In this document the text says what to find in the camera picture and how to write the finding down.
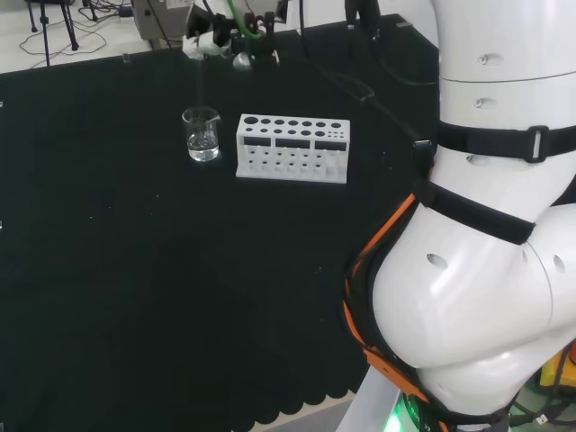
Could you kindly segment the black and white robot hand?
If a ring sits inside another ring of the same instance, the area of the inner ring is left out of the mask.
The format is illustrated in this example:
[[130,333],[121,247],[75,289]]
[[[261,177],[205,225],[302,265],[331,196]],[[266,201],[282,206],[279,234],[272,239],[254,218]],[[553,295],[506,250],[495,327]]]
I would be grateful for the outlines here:
[[286,1],[193,1],[186,17],[183,53],[194,61],[232,61],[238,71],[257,59],[279,62],[275,26],[286,23]]

